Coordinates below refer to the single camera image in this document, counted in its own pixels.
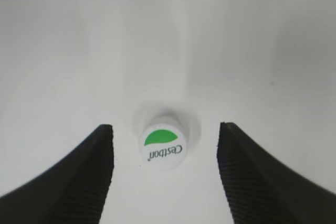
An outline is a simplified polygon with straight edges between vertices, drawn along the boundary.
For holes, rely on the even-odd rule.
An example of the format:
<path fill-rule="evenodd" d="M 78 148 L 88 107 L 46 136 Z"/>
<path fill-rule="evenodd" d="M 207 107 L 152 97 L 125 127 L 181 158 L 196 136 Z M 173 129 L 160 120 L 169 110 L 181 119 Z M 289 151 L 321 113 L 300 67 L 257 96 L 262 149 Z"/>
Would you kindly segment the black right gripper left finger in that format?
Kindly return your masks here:
<path fill-rule="evenodd" d="M 99 223 L 114 168 L 113 128 L 98 126 L 57 164 L 1 197 L 1 223 Z"/>

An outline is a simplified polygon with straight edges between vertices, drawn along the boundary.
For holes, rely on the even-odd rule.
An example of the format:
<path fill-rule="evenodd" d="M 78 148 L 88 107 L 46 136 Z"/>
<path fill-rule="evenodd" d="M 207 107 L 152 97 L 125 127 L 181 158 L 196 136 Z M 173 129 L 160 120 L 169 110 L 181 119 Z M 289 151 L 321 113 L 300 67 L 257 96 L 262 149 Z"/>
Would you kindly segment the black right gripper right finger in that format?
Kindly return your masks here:
<path fill-rule="evenodd" d="M 301 176 L 236 124 L 222 122 L 219 174 L 234 223 L 335 223 L 335 194 Z"/>

